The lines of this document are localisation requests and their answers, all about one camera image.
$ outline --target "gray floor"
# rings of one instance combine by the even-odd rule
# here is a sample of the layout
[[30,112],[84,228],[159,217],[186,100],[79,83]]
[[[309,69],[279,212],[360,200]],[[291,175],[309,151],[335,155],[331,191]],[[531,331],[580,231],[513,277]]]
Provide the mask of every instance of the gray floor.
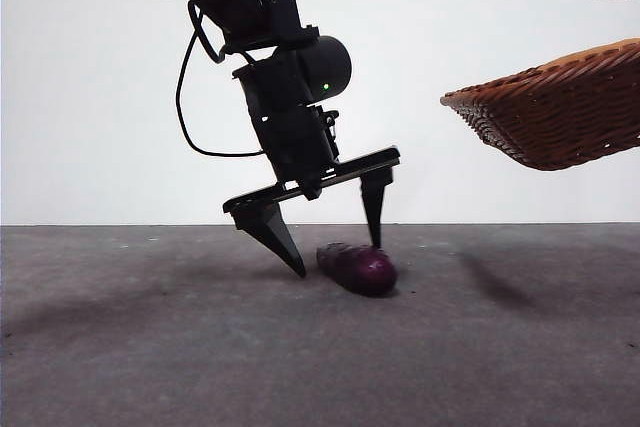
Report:
[[385,226],[368,299],[292,228],[5,228],[3,426],[640,425],[640,225]]

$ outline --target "purple eggplant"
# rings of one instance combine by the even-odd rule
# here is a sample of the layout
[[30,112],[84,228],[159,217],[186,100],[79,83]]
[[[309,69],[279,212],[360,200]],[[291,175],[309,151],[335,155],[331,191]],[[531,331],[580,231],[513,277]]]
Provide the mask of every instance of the purple eggplant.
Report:
[[318,249],[320,270],[345,289],[368,297],[391,292],[398,274],[387,254],[371,246],[328,244]]

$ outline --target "white wall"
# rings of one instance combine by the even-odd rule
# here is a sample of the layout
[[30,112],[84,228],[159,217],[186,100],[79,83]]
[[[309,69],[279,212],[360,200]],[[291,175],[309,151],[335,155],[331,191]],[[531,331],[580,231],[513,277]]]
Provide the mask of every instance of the white wall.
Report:
[[[190,35],[186,0],[2,0],[5,224],[230,223],[221,204],[273,181],[265,159],[189,150],[173,105]],[[396,143],[387,222],[640,221],[640,149],[556,173],[491,149],[448,90],[640,35],[639,0],[299,0],[340,38],[354,77],[339,109],[343,159]],[[197,52],[184,106],[209,149],[257,146],[232,58]],[[358,182],[290,222],[362,222]]]

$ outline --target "black cable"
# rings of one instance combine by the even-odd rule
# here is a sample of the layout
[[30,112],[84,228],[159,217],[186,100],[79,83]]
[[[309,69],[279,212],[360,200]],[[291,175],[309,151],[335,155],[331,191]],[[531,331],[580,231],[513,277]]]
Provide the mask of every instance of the black cable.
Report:
[[[202,12],[200,13],[198,18],[198,24],[201,24],[201,22],[202,22]],[[207,155],[209,157],[238,158],[238,157],[257,157],[259,155],[263,155],[264,154],[263,151],[250,152],[250,153],[244,153],[244,154],[224,154],[220,152],[207,152],[206,150],[202,150],[197,145],[195,145],[191,140],[191,137],[189,137],[189,132],[187,131],[187,126],[185,125],[184,117],[182,116],[182,106],[180,105],[180,94],[182,93],[182,84],[184,82],[184,76],[185,76],[185,72],[187,71],[187,65],[189,64],[189,59],[191,58],[191,52],[193,51],[193,46],[195,45],[196,40],[198,40],[199,38],[200,38],[200,41],[202,42],[202,37],[200,37],[200,35],[198,34],[198,29],[196,29],[196,31],[193,33],[193,36],[191,37],[191,40],[189,41],[187,52],[185,53],[184,60],[182,61],[182,67],[180,68],[180,76],[178,77],[178,87],[176,88],[176,107],[178,109],[178,119],[180,120],[180,127],[182,128],[182,133],[184,135],[184,138],[189,144],[189,147],[191,147],[193,150],[195,150],[199,154]],[[211,49],[211,51],[213,52],[213,48],[211,47],[211,44],[209,44],[209,41],[207,40],[206,42],[209,48]],[[219,59],[219,62],[217,63],[220,63],[222,62],[222,60],[224,60],[224,48],[220,51],[220,56],[219,57],[216,56],[216,57]]]

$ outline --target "wicker basket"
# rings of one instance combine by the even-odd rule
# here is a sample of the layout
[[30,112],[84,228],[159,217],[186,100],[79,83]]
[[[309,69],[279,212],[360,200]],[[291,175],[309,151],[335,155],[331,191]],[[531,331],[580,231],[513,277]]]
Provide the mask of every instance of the wicker basket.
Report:
[[640,39],[579,52],[442,97],[480,138],[560,170],[640,146]]

